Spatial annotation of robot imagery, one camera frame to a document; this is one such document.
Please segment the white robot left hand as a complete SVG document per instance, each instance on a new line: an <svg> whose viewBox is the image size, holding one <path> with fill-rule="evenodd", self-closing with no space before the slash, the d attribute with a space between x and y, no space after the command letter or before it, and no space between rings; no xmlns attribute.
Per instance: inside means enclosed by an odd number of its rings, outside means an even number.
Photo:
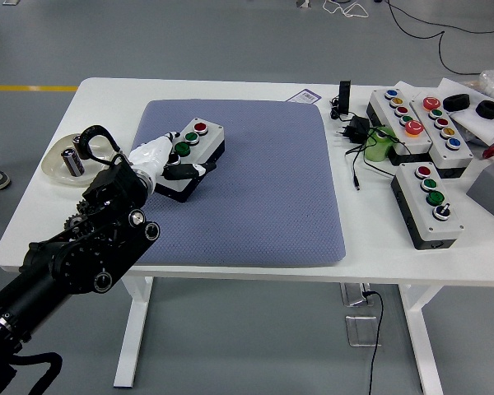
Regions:
<svg viewBox="0 0 494 395"><path fill-rule="evenodd" d="M167 165L173 140L178 132L168 132L161 137L151 140L133 149L129 154L132 169L144 174L155 183L159 177L166 180L195 179L213 171L217 165L213 162L203 164Z"/></svg>

